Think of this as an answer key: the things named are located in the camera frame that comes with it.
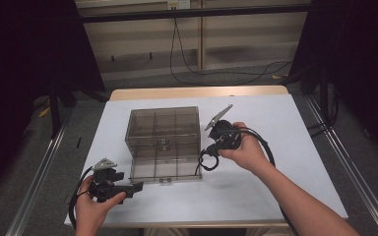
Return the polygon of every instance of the white table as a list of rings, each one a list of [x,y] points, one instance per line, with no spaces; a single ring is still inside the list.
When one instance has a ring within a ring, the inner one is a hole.
[[[257,131],[269,143],[276,166],[284,175],[347,218],[291,95],[285,92],[239,95],[236,91],[239,88],[219,88],[237,96],[212,92],[213,96],[162,98],[170,96],[167,88],[163,89],[160,93],[157,90],[156,99],[111,99],[106,103],[84,171],[106,157],[118,164],[117,171],[125,172],[126,178],[130,176],[132,156],[124,139],[132,109],[198,106],[201,148],[206,148],[213,141],[204,128],[214,115],[233,104],[222,119],[243,121]],[[184,96],[183,93],[179,92],[177,96]],[[206,157],[204,163],[212,166],[214,161]],[[128,183],[126,179],[118,184]],[[136,193],[133,199],[126,199],[124,205],[113,208],[103,225],[127,228],[253,227],[282,226],[285,222],[278,203],[266,186],[250,172],[221,157],[216,170],[203,171],[202,180],[145,184],[144,190]]]

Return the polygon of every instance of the human hand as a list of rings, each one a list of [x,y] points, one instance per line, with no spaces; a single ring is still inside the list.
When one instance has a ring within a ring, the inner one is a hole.
[[[86,192],[94,176],[88,176],[79,189]],[[125,199],[125,193],[119,193],[104,203],[93,200],[89,193],[81,194],[76,202],[76,235],[96,235],[102,226],[108,211]]]
[[[235,122],[233,126],[240,130],[247,130],[247,126],[243,122]],[[238,149],[220,149],[219,154],[232,159],[240,167],[249,171],[253,171],[257,164],[269,163],[258,140],[245,133],[241,133],[241,145]]]

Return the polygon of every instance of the wall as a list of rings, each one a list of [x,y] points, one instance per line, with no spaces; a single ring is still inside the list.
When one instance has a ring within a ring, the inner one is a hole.
[[[309,0],[192,0],[191,8],[308,3]],[[81,15],[166,10],[167,2],[76,1]],[[193,70],[266,65],[293,57],[306,13],[177,19],[186,61]],[[174,20],[86,24],[102,78],[169,74]],[[188,71],[175,35],[174,72]]]

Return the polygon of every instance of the clear plastic box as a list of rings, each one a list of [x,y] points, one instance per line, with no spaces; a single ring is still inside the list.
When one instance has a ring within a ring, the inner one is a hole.
[[[133,156],[131,182],[201,179],[198,107],[132,110],[125,142]]]

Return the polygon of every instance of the aluminum rail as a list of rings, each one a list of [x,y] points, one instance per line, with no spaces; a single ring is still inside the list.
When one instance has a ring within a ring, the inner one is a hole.
[[[15,215],[6,233],[6,236],[23,235],[24,230],[32,214],[33,207],[35,206],[35,202],[38,199],[38,195],[41,191],[42,185],[51,166],[51,162],[53,161],[54,156],[63,139],[64,133],[66,131],[66,126],[69,123],[70,117],[72,116],[73,109],[74,108],[68,109],[63,125],[60,128],[60,131],[57,133],[56,137],[50,141],[50,144],[48,145],[47,151],[45,152],[42,162],[39,165],[38,170],[35,173],[35,177],[32,180],[30,188],[27,191],[22,204],[18,208],[17,214]]]
[[[315,118],[326,130],[324,133],[327,136],[328,141],[333,147],[340,163],[343,165],[343,168],[345,169],[356,191],[364,201],[367,209],[369,210],[378,226],[378,199],[364,180],[361,173],[358,171],[357,166],[352,161],[346,148],[343,146],[334,129],[325,125],[324,119],[321,114],[321,108],[319,107],[318,102],[314,98],[307,98],[307,102],[312,112],[314,113]]]

